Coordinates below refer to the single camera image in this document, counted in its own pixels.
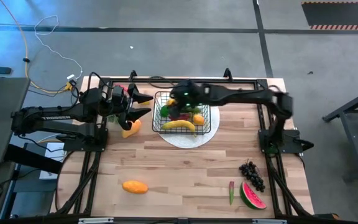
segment wooden tabletop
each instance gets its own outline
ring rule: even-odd
[[[269,85],[276,85],[285,91],[283,79],[267,80]],[[93,77],[91,87],[98,86],[98,83],[99,79]],[[84,77],[81,91],[86,90],[87,84],[88,78]],[[228,88],[253,89],[248,84],[222,85]],[[153,96],[156,91],[161,91],[146,83],[139,83],[137,87],[141,93]],[[136,105],[153,108],[153,103]],[[101,156],[92,216],[272,218],[266,161],[257,140],[257,131],[260,129],[257,106],[229,104],[219,107],[219,111],[220,124],[215,136],[194,149],[172,146],[153,132],[152,112],[141,117],[140,131],[127,139],[121,137],[121,128],[117,124],[109,123],[109,140]],[[286,129],[292,128],[291,119],[287,121]],[[78,185],[83,157],[84,152],[75,152],[63,167],[58,183],[59,206],[67,201]],[[302,206],[313,213],[300,159],[289,154],[282,157],[288,188]],[[239,186],[244,178],[238,167],[248,159],[257,165],[265,181],[264,193],[255,190],[267,204],[265,210],[247,207],[239,196]],[[143,195],[130,194],[121,187],[127,180],[144,182],[149,186],[149,191]],[[231,206],[228,190],[230,181],[235,182]],[[284,212],[281,190],[277,193],[280,208]],[[81,209],[86,204],[87,194],[88,188],[85,189]]]

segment black wire basket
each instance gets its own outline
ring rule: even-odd
[[[211,131],[211,108],[209,105],[199,105],[197,108],[200,109],[200,115],[204,118],[204,125],[195,125],[196,131],[191,132],[186,127],[179,127],[179,128],[172,128],[163,130],[161,127],[170,122],[171,119],[169,117],[162,117],[160,114],[161,108],[167,104],[167,101],[170,99],[169,92],[167,91],[158,91],[154,96],[154,110],[153,110],[153,131],[160,133],[160,134],[206,134]],[[189,117],[187,119],[191,123],[193,123],[193,117]]]

